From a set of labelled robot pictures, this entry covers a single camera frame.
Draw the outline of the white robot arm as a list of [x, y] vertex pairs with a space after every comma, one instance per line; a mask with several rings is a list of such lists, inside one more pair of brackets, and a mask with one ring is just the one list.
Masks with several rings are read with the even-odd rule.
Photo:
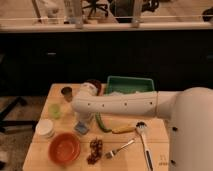
[[92, 113], [157, 117], [170, 122], [168, 171], [213, 171], [213, 89], [103, 95], [83, 83], [72, 100], [80, 116]]

